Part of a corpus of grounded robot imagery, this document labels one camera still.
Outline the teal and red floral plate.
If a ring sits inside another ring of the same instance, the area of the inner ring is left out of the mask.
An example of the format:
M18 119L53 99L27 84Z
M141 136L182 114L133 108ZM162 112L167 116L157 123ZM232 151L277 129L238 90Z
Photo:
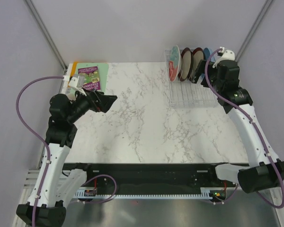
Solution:
M181 54L177 45L173 46L169 52L169 80L175 81L181 68Z

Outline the light blue plate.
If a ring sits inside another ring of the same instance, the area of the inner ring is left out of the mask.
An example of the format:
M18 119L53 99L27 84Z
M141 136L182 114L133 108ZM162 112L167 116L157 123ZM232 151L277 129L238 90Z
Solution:
M206 47L203 49L203 52L204 52L205 60L209 59L212 62L215 61L214 56L210 58L211 54L213 53L212 49Z

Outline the red rimmed cream plate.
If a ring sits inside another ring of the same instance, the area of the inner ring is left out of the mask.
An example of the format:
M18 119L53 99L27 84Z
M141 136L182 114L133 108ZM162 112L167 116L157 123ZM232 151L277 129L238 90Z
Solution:
M181 68L178 74L180 81L185 81L192 73L193 70L193 54L190 48L186 47L181 53Z
M195 48L193 50L192 54L193 54L194 64L193 64L193 72L191 73L190 78L189 78L190 81L192 81L193 78L194 78L194 73L197 69L199 62L201 60L204 60L204 58L205 58L205 54L204 54L203 49L201 47Z

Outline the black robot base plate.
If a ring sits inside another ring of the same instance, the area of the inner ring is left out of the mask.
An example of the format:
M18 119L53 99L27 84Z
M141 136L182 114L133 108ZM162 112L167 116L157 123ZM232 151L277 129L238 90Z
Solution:
M199 192L201 187L234 188L235 184L220 180L214 164L91 164L68 163L63 170L87 171L88 187L96 186L101 193L180 193Z

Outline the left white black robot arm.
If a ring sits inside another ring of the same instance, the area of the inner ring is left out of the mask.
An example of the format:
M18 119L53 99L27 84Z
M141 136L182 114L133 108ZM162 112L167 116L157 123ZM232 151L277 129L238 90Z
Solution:
M117 100L115 95L87 91L76 92L71 101L65 94L57 94L50 100L50 114L45 153L34 189L25 204L17 207L16 214L32 227L61 227L66 208L77 190L94 182L94 174L85 167L70 171L59 185L62 168L77 133L75 122L87 111L106 113Z

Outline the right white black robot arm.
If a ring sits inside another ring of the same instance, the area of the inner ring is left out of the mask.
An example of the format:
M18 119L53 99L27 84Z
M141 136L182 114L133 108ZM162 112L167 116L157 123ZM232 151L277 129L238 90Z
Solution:
M239 85L237 62L222 60L215 67L213 62L201 60L194 72L194 80L205 73L208 78L201 84L212 86L219 94L218 103L235 124L248 156L248 166L218 164L207 174L208 183L218 186L227 180L238 183L246 193L279 187L279 180L284 180L284 161L273 151L263 132L257 133L262 129L251 96Z

